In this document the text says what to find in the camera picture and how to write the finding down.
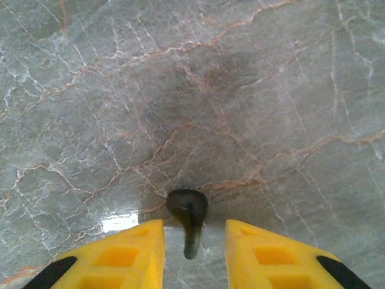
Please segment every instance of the black rubber edge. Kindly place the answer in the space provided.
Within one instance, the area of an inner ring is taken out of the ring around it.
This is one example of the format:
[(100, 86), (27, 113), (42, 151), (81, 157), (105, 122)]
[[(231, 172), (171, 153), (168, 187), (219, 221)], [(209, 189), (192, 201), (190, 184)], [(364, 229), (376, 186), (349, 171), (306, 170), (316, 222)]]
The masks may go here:
[(70, 256), (50, 263), (22, 289), (50, 289), (77, 260)]
[(344, 289), (371, 289), (343, 263), (326, 256), (317, 256), (318, 262)]

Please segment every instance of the dark knob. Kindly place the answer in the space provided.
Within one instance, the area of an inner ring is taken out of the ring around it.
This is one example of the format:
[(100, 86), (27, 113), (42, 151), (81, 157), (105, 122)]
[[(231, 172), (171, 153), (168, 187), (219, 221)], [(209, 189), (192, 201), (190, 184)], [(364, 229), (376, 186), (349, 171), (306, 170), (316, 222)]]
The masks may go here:
[(198, 253), (202, 224), (208, 209), (206, 196), (195, 190), (175, 190), (168, 194), (166, 206), (185, 230), (185, 257), (194, 259)]

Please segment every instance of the yellow plastic part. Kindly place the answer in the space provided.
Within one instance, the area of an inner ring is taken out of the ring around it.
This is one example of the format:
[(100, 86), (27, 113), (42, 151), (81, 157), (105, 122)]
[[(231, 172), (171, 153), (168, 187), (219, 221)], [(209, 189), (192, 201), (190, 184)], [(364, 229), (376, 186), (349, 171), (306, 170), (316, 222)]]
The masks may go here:
[(76, 263), (52, 289), (161, 289), (165, 238), (152, 220), (66, 252)]
[(226, 222), (229, 289), (343, 289), (316, 257), (331, 253), (237, 220)]

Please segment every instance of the marble floor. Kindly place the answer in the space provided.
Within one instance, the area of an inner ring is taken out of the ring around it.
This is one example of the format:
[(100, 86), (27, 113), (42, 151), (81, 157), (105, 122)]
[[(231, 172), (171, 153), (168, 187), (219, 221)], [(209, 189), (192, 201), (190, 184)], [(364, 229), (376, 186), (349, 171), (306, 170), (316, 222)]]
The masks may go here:
[[(224, 222), (385, 288), (383, 0), (0, 0), (0, 288), (165, 220), (164, 288), (226, 288)], [(183, 257), (165, 208), (209, 198)]]

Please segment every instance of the gray marble surface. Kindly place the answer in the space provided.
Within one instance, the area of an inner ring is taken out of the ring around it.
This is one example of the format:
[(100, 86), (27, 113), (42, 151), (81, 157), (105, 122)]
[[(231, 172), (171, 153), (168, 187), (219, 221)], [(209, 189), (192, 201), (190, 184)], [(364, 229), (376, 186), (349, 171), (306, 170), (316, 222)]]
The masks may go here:
[[(0, 288), (165, 220), (164, 288), (226, 288), (224, 222), (385, 288), (385, 2), (0, 0)], [(209, 198), (198, 257), (164, 206)]]

